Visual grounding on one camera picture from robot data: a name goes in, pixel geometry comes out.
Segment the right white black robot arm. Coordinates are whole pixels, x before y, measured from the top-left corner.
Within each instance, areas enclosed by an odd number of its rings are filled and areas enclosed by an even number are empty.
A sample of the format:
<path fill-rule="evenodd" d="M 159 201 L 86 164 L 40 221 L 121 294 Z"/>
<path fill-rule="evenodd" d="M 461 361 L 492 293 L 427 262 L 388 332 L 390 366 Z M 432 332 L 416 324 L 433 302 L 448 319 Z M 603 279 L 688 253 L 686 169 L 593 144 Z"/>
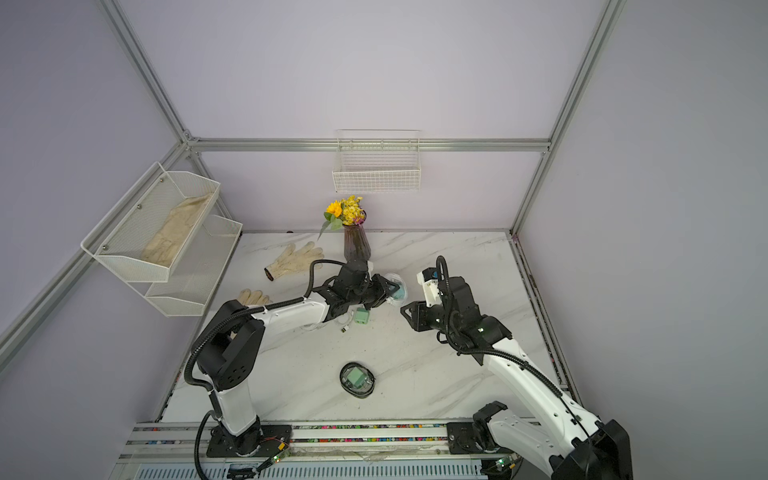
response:
<path fill-rule="evenodd" d="M 492 402 L 473 417 L 475 443 L 508 449 L 552 479 L 631 479 L 628 432 L 603 421 L 546 376 L 497 318 L 481 312 L 471 287 L 443 256 L 417 276 L 424 298 L 402 307 L 416 332 L 433 330 L 456 355 L 474 359 L 534 417 L 529 423 Z"/>

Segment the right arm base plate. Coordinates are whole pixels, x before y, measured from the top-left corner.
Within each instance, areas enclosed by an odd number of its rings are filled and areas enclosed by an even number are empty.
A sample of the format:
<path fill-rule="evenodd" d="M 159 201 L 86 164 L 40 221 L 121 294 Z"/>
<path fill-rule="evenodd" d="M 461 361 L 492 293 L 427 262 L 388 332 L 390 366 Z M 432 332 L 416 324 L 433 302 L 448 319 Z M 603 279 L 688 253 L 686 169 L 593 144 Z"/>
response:
<path fill-rule="evenodd" d="M 453 455 L 494 453 L 499 448 L 486 421 L 449 422 L 446 430 L 448 449 Z"/>

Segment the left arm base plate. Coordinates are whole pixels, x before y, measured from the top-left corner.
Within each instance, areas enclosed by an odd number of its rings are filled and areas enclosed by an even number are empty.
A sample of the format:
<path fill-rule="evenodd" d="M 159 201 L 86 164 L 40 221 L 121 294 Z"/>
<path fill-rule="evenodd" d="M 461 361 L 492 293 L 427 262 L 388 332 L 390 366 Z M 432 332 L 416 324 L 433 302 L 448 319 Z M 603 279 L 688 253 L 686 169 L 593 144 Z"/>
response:
<path fill-rule="evenodd" d="M 216 426 L 206 450 L 208 458 L 267 458 L 288 449 L 293 428 L 288 424 L 254 425 L 240 436 L 234 436 L 224 427 Z"/>

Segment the teal charger plug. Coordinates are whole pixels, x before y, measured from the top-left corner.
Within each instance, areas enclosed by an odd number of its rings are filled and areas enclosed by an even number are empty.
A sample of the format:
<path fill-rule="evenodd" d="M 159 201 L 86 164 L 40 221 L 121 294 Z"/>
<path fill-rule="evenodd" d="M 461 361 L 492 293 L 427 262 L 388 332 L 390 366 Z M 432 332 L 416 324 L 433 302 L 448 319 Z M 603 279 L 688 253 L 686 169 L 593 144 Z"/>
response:
<path fill-rule="evenodd" d="M 404 286 L 401 283 L 395 282 L 389 287 L 389 299 L 393 301 L 403 300 L 405 297 Z"/>

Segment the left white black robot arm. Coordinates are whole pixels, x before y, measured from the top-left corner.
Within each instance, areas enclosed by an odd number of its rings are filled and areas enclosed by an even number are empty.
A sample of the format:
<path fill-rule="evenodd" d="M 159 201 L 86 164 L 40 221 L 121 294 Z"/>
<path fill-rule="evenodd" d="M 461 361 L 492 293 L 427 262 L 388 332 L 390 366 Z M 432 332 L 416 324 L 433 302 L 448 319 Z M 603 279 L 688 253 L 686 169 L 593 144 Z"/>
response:
<path fill-rule="evenodd" d="M 193 341 L 183 369 L 184 381 L 204 389 L 210 400 L 198 427 L 199 442 L 211 419 L 214 437 L 238 457 L 260 456 L 272 442 L 263 432 L 249 387 L 264 337 L 321 325 L 353 306 L 371 310 L 404 298 L 402 281 L 372 274 L 366 261 L 310 262 L 303 295 L 266 305 L 225 302 Z"/>

